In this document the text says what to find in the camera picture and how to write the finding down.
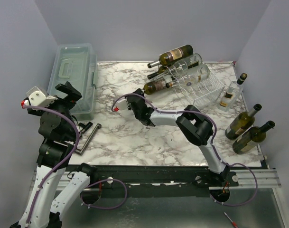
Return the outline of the green bottle with cream label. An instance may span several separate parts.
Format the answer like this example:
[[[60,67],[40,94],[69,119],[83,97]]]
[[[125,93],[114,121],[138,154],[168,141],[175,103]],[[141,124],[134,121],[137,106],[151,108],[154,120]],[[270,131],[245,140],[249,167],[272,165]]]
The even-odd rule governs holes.
[[[152,95],[155,92],[170,88],[170,84],[174,80],[175,78],[173,76],[166,76],[155,81],[150,81],[144,85],[143,91],[147,95]]]

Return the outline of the tall clear glass bottle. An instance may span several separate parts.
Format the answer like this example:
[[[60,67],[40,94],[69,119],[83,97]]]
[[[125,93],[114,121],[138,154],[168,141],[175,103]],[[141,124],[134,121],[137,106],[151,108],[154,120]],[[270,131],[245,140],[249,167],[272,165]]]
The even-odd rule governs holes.
[[[196,67],[202,64],[203,60],[200,54],[193,53],[192,55],[176,61],[169,67],[165,66],[165,71],[154,77],[154,80],[161,79],[164,76],[178,76],[184,73],[189,68]]]

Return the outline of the clear corked liquor bottle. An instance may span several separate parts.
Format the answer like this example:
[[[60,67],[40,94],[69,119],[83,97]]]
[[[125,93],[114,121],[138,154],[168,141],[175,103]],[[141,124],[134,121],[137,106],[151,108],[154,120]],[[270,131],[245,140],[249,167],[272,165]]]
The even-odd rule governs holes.
[[[192,86],[210,77],[210,70],[206,64],[183,70],[180,74],[171,76],[171,81],[166,82],[165,87]]]

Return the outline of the clear bottle black cap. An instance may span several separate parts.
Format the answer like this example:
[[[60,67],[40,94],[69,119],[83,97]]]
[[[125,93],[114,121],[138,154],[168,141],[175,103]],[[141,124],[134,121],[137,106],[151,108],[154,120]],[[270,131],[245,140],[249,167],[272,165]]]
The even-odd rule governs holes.
[[[230,83],[218,104],[218,108],[221,111],[228,111],[237,98],[241,95],[244,86],[243,83],[247,77],[248,75],[246,73],[242,73],[236,81],[232,81]]]

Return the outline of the green bottle silver foil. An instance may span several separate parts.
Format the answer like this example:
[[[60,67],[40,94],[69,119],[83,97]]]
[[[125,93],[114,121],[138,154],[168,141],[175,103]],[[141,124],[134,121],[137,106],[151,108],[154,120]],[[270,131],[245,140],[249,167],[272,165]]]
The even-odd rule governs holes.
[[[235,140],[246,132],[255,122],[255,115],[262,109],[261,104],[255,104],[247,112],[240,113],[226,128],[225,136],[229,140]]]

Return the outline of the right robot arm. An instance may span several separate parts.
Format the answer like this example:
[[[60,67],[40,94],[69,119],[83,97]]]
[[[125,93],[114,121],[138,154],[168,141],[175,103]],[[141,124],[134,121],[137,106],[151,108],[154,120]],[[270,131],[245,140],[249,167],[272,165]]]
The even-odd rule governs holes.
[[[214,185],[222,186],[228,181],[230,168],[213,143],[217,127],[211,118],[193,105],[180,111],[159,110],[149,103],[141,89],[125,95],[124,98],[127,100],[128,109],[133,111],[135,118],[143,125],[178,127],[186,139],[204,155]]]

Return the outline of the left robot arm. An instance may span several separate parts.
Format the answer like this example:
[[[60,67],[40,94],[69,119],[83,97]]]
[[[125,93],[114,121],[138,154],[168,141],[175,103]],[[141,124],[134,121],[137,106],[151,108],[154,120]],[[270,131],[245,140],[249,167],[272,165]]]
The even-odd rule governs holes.
[[[97,184],[97,168],[78,166],[73,179],[56,195],[61,177],[79,143],[80,134],[70,110],[82,95],[69,82],[56,85],[65,98],[49,95],[35,86],[26,93],[21,107],[40,117],[38,133],[44,137],[39,148],[34,187],[27,207],[13,228],[60,228],[72,203],[83,189]]]

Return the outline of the wine bottle on rack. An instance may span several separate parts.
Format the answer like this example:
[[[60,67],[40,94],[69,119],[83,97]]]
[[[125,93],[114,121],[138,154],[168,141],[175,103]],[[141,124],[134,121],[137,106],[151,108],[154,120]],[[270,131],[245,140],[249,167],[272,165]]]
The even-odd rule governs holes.
[[[173,64],[175,61],[188,57],[192,54],[193,47],[191,45],[184,45],[161,54],[158,60],[148,63],[147,66],[148,68],[156,67],[158,65],[168,66]]]

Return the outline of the dark green front bottle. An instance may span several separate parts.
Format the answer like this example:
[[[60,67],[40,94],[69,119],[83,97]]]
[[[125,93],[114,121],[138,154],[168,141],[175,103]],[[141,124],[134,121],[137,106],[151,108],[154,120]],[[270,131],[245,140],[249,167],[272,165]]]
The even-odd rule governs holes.
[[[263,142],[266,138],[266,132],[275,127],[273,121],[267,121],[261,127],[251,127],[244,134],[239,136],[237,140],[233,143],[233,151],[236,154],[245,154],[259,143]]]

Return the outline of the clear plastic storage bin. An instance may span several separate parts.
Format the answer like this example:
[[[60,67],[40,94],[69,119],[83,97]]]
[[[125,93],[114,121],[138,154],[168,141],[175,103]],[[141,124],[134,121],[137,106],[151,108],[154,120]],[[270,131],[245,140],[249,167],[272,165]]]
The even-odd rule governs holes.
[[[97,88],[97,55],[89,43],[58,46],[47,93],[64,98],[56,85],[69,82],[82,98],[76,102],[71,114],[78,121],[94,118]]]

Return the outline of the small black metal stand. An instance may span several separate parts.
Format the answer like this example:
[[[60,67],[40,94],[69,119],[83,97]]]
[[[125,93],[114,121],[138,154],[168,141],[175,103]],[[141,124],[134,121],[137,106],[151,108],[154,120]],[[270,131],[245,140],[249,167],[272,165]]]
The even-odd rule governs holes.
[[[92,122],[88,122],[86,125],[83,123],[80,123],[79,126],[83,126],[83,129],[80,131],[80,136],[83,136],[87,130],[93,125]],[[97,123],[96,126],[93,128],[92,132],[88,136],[87,140],[85,141],[84,145],[82,146],[81,149],[76,149],[75,153],[78,155],[83,155],[83,153],[86,151],[88,148],[90,142],[92,141],[93,137],[96,135],[97,131],[101,129],[102,125],[100,123]]]

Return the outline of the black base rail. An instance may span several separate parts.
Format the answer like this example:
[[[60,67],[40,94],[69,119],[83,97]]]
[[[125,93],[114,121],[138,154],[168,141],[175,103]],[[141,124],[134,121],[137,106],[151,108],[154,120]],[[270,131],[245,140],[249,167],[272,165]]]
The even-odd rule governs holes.
[[[237,187],[237,175],[229,171],[224,182],[210,179],[206,166],[123,166],[98,165],[97,179],[109,177],[121,180],[102,184],[102,198],[161,198],[161,197],[209,197],[210,189],[224,186]]]

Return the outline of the red handled screwdriver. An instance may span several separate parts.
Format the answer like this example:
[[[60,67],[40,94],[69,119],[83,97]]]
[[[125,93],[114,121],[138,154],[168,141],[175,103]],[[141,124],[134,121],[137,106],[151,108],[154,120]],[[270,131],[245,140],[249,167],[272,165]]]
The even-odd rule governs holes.
[[[224,215],[229,219],[231,225],[234,227],[234,228],[238,228],[238,225],[228,216],[228,214],[226,212],[224,212]]]

